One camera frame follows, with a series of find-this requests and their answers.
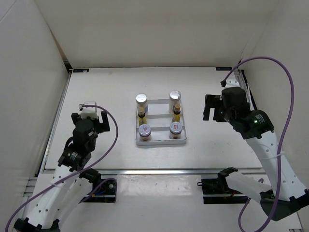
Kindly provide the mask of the yellow small bottle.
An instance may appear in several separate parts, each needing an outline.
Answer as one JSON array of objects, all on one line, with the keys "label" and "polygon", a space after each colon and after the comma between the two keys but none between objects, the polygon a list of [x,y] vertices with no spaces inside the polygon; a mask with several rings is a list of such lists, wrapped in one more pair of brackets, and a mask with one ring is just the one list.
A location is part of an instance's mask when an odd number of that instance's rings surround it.
[{"label": "yellow small bottle", "polygon": [[180,122],[180,118],[181,118],[181,106],[178,103],[173,106],[172,122]]},{"label": "yellow small bottle", "polygon": [[143,107],[138,108],[139,125],[147,124],[146,113]]}]

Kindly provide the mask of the white shaker bottle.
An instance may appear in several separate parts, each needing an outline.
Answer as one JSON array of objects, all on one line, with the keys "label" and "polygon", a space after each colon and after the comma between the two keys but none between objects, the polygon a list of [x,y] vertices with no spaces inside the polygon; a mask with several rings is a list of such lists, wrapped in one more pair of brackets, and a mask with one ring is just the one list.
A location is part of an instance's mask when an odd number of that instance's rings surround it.
[{"label": "white shaker bottle", "polygon": [[172,91],[169,94],[169,113],[172,114],[173,113],[173,107],[176,104],[180,104],[181,102],[181,92],[180,91]]},{"label": "white shaker bottle", "polygon": [[147,96],[144,93],[139,93],[136,96],[136,104],[137,104],[137,110],[140,108],[144,109],[145,114],[148,114],[148,99]]}]

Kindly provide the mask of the sauce jar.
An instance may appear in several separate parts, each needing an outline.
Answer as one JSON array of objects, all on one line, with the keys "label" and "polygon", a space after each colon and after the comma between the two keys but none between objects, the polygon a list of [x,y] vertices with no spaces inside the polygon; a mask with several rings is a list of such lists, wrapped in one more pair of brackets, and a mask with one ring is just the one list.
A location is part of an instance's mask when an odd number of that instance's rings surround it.
[{"label": "sauce jar", "polygon": [[138,133],[139,133],[141,141],[149,141],[152,138],[152,136],[151,136],[151,127],[148,124],[140,125]]},{"label": "sauce jar", "polygon": [[169,127],[169,138],[180,139],[183,127],[180,122],[174,121]]}]

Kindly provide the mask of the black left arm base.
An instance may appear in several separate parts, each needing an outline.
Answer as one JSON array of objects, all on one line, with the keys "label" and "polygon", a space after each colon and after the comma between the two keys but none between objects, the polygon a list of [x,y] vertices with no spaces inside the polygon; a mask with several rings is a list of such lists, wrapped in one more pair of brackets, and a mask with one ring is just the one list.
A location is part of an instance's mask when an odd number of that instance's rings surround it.
[{"label": "black left arm base", "polygon": [[115,178],[102,178],[99,171],[88,169],[79,175],[80,179],[86,179],[91,184],[91,191],[80,203],[116,203],[117,180]]}]

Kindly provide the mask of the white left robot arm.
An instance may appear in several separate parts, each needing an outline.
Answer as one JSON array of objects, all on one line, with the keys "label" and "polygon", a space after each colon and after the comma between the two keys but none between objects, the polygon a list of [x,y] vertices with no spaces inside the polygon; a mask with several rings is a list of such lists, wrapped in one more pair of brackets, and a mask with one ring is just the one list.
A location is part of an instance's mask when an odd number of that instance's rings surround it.
[{"label": "white left robot arm", "polygon": [[34,208],[14,223],[18,232],[59,232],[70,212],[79,204],[105,191],[104,185],[115,182],[86,164],[95,150],[100,133],[109,132],[107,112],[83,109],[71,115],[75,126],[58,160],[49,187],[30,198],[38,198]]}]

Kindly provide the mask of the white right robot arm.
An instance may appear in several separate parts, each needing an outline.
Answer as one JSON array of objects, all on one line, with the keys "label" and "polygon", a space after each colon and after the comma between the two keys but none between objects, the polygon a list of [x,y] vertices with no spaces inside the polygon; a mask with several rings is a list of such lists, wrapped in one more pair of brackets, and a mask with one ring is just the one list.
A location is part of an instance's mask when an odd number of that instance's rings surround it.
[{"label": "white right robot arm", "polygon": [[201,181],[205,194],[242,193],[259,203],[265,214],[279,221],[308,206],[309,190],[298,179],[279,143],[268,115],[251,110],[246,92],[240,87],[228,87],[221,95],[205,96],[203,120],[208,121],[214,109],[213,120],[227,122],[241,134],[256,154],[270,181],[259,183],[229,167],[217,174],[216,179]]}]

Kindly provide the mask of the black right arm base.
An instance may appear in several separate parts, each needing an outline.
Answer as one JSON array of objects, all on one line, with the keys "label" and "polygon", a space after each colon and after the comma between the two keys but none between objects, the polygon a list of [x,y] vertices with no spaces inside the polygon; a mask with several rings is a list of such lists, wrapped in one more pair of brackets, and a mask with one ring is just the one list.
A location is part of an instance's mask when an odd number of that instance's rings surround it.
[{"label": "black right arm base", "polygon": [[230,189],[226,182],[226,177],[236,172],[238,169],[229,167],[215,177],[202,178],[197,182],[197,186],[202,188],[203,203],[204,204],[245,204],[248,197],[241,192]]}]

